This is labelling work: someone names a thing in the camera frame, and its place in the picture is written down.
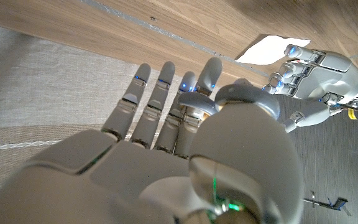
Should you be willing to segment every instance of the green led light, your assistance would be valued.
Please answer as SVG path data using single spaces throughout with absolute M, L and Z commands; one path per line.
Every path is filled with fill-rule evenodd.
M 216 177 L 214 177 L 214 180 L 213 180 L 213 200 L 214 200 L 214 203 L 217 202 L 217 198 L 216 198 Z
M 233 209 L 233 210 L 236 210 L 236 211 L 240 210 L 240 207 L 238 205 L 234 205 L 234 204 L 229 204 L 229 208 Z

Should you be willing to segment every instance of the gray plastic cover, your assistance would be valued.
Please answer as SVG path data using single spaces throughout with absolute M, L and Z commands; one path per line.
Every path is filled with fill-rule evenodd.
M 109 149 L 113 142 L 100 131 L 82 131 L 38 153 L 25 166 L 49 166 L 67 174 L 76 174 Z

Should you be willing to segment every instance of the blue led light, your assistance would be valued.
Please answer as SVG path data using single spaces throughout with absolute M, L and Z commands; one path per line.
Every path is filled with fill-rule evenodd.
M 284 85 L 282 85 L 283 82 L 279 81 L 276 86 L 276 90 L 282 90 L 284 88 Z
M 293 52 L 295 52 L 295 47 L 292 47 L 290 50 L 290 54 L 292 54 Z

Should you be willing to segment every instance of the white robotic hand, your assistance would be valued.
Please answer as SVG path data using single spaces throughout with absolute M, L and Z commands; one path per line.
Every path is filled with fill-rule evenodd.
M 285 122 L 287 131 L 318 124 L 341 110 L 358 111 L 358 68 L 349 58 L 295 45 L 289 45 L 284 54 L 298 60 L 283 63 L 278 72 L 271 74 L 263 90 L 320 102 L 295 112 L 291 116 L 293 122 Z
M 175 66 L 126 141 L 150 75 L 141 65 L 101 131 L 47 148 L 2 185 L 0 223 L 298 223 L 302 169 L 278 102 L 246 80 L 210 99 L 221 70 L 212 58 L 197 83 L 186 73 L 150 150 Z

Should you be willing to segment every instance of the small yellow component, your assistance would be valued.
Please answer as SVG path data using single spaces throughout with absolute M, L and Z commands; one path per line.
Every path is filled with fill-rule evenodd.
M 350 119 L 357 119 L 354 114 L 354 109 L 348 109 L 347 115 L 349 116 Z

